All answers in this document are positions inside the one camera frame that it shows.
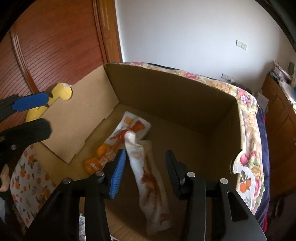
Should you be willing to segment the person's left hand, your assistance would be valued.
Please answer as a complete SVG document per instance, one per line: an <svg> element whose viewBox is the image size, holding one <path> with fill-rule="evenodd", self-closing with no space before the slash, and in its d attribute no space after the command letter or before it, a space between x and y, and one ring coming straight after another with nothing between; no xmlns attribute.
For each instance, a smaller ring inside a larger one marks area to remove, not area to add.
<svg viewBox="0 0 296 241"><path fill-rule="evenodd" d="M0 174L0 178L1 178L0 192L6 192L10 186L9 167L7 164L4 165Z"/></svg>

